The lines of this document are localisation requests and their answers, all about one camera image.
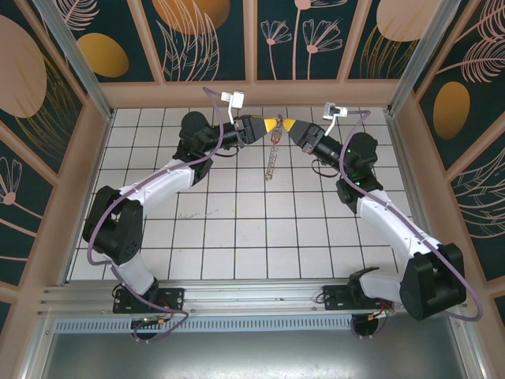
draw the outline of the dark green wallpaper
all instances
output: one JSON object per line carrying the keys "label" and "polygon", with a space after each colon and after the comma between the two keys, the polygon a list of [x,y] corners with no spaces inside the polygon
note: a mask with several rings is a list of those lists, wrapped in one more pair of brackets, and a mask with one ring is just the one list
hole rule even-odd
{"label": "dark green wallpaper", "polygon": [[451,185],[486,279],[505,276],[505,134]]}
{"label": "dark green wallpaper", "polygon": [[456,14],[454,15],[454,17],[452,18],[452,21],[450,22],[449,26],[447,26],[447,29],[442,36],[442,39],[440,40],[436,49],[433,51],[433,54],[430,57],[430,59],[426,62],[426,66],[422,70],[421,74],[419,75],[419,78],[417,79],[416,83],[413,85],[413,90],[415,92],[417,92],[417,89],[419,88],[419,86],[421,85],[423,80],[425,79],[426,74],[431,69],[432,63],[435,60],[435,57],[440,53],[440,50],[442,50],[442,47],[445,44],[445,41],[447,41],[447,37],[451,34],[452,29],[454,28],[454,26],[458,22],[458,19],[461,16],[461,13],[463,13],[463,10],[465,10],[466,5],[468,4],[468,1],[469,0],[461,0],[461,2],[459,3],[458,10],[456,11]]}
{"label": "dark green wallpaper", "polygon": [[[85,3],[81,13],[69,18],[67,26],[98,81],[154,81],[127,1]],[[58,8],[69,14],[68,8]]]}
{"label": "dark green wallpaper", "polygon": [[381,25],[383,28],[393,29],[390,33],[398,39],[405,39],[403,34],[413,27],[411,20],[415,19],[415,13],[421,13],[424,7],[424,2],[419,2],[420,8],[414,9],[414,14],[404,15],[402,13],[405,9],[399,13],[395,12],[400,9],[403,0],[372,0],[349,79],[399,79],[419,42],[419,39],[406,42],[391,40],[381,34],[377,22],[377,10],[381,2],[382,6],[387,7],[387,17],[381,19]]}
{"label": "dark green wallpaper", "polygon": [[59,172],[82,103],[13,0],[0,3],[0,121]]}
{"label": "dark green wallpaper", "polygon": [[142,5],[166,81],[245,80],[242,0]]}
{"label": "dark green wallpaper", "polygon": [[58,45],[58,42],[56,42],[56,39],[54,39],[53,34],[49,31],[49,29],[47,28],[47,26],[43,22],[42,17],[40,16],[39,11],[37,10],[36,6],[33,4],[33,1],[32,0],[28,0],[28,4],[32,7],[33,13],[37,16],[37,18],[39,19],[39,22],[43,25],[44,29],[46,30],[46,34],[49,35],[50,40],[53,42],[54,46],[56,47],[56,49],[58,50],[58,52],[60,53],[60,55],[65,59],[67,66],[72,71],[73,77],[75,77],[77,79],[77,83],[79,83],[80,89],[82,89],[82,91],[85,94],[88,94],[88,91],[83,86],[82,82],[80,81],[80,78],[77,76],[76,71],[73,69],[72,65],[66,59],[66,56],[63,53],[63,50],[60,48],[60,45]]}
{"label": "dark green wallpaper", "polygon": [[293,71],[296,79],[335,79],[356,5],[334,0],[298,9],[292,1],[259,0],[258,80],[291,80]]}
{"label": "dark green wallpaper", "polygon": [[18,285],[53,189],[0,141],[0,281]]}
{"label": "dark green wallpaper", "polygon": [[499,4],[479,4],[419,103],[446,169],[505,111]]}
{"label": "dark green wallpaper", "polygon": [[499,316],[502,319],[503,326],[505,326],[505,296],[495,298],[496,308],[498,309]]}
{"label": "dark green wallpaper", "polygon": [[6,324],[9,310],[10,304],[8,302],[0,302],[0,336],[2,335],[3,325]]}

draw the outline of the metal chain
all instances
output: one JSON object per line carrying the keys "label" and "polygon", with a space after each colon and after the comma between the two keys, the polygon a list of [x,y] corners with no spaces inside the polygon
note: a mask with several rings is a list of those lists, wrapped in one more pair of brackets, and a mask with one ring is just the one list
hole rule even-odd
{"label": "metal chain", "polygon": [[274,177],[274,169],[275,169],[275,161],[277,160],[277,152],[279,151],[279,147],[277,146],[281,141],[282,137],[282,125],[283,118],[282,115],[277,117],[277,125],[271,131],[271,147],[270,147],[270,156],[268,157],[268,165],[267,170],[265,172],[265,180],[272,180]]}

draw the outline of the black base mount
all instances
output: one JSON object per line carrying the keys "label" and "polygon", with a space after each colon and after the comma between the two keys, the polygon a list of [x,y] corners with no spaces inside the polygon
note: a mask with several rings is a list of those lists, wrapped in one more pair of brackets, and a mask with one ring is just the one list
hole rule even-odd
{"label": "black base mount", "polygon": [[[184,288],[160,288],[154,302],[159,306],[168,306],[172,310],[182,310],[184,306]],[[116,314],[161,313],[138,301],[128,290],[120,288],[115,292],[112,312]]]}

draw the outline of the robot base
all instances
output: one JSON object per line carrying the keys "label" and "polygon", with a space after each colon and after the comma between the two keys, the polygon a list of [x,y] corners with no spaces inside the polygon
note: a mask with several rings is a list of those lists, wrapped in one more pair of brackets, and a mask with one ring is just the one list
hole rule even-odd
{"label": "robot base", "polygon": [[[323,294],[325,310],[377,310],[381,307],[375,298],[353,295],[346,285],[324,286]],[[393,305],[391,302],[384,302],[389,306]]]}
{"label": "robot base", "polygon": [[[182,306],[184,305],[184,288],[160,288],[157,299],[155,304],[159,306],[168,305],[172,310],[182,310]],[[155,310],[139,302],[124,288],[116,290],[112,312],[117,314],[162,313],[160,310]]]}

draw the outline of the ventilation slot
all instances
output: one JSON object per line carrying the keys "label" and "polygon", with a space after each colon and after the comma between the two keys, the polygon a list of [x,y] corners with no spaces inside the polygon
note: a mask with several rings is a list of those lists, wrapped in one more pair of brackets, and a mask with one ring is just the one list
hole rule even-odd
{"label": "ventilation slot", "polygon": [[[60,319],[55,333],[132,333],[134,319]],[[149,325],[142,332],[165,331],[176,321]],[[251,316],[251,317],[194,317],[187,320],[175,332],[267,332],[282,330],[334,330],[348,329],[350,315],[331,314],[317,316]]]}

